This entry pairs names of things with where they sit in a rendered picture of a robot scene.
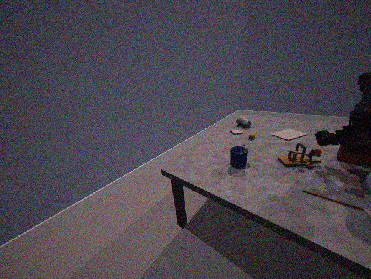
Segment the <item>beige flat square tile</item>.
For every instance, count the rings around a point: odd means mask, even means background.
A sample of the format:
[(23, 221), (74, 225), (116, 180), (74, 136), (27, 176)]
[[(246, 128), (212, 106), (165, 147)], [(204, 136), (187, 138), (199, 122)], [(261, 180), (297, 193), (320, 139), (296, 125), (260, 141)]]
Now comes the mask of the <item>beige flat square tile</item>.
[(230, 132), (233, 133), (233, 134), (235, 134), (235, 135), (243, 133), (243, 132), (240, 131), (240, 130), (232, 130), (232, 131), (230, 131)]

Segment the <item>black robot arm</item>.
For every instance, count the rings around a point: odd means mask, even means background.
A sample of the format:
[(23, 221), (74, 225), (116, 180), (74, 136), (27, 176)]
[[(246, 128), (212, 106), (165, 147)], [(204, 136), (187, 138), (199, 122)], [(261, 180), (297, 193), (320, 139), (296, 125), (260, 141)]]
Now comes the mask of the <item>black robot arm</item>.
[[(351, 111), (348, 130), (350, 139), (340, 139), (343, 153), (371, 153), (371, 72), (359, 75), (358, 85), (363, 93), (362, 101)], [(352, 122), (352, 124), (351, 124)]]

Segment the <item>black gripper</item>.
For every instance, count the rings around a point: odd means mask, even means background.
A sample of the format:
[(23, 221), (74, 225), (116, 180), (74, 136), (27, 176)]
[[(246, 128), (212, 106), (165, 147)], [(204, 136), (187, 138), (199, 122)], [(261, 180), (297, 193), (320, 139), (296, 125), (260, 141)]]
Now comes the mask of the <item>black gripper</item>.
[(318, 131), (315, 133), (318, 145), (320, 146), (327, 146), (327, 145), (343, 145), (344, 143), (340, 142), (340, 139), (348, 138), (350, 139), (350, 132), (347, 131), (348, 126), (343, 126), (343, 129), (341, 130), (335, 130), (334, 133), (329, 133), (327, 131)]

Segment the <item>blue mug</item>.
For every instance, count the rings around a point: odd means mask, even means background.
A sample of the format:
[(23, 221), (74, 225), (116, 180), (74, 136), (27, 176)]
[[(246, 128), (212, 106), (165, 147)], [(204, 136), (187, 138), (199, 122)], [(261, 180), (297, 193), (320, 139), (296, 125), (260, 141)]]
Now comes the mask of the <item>blue mug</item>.
[(231, 166), (243, 169), (246, 166), (248, 150), (243, 146), (234, 146), (230, 149)]

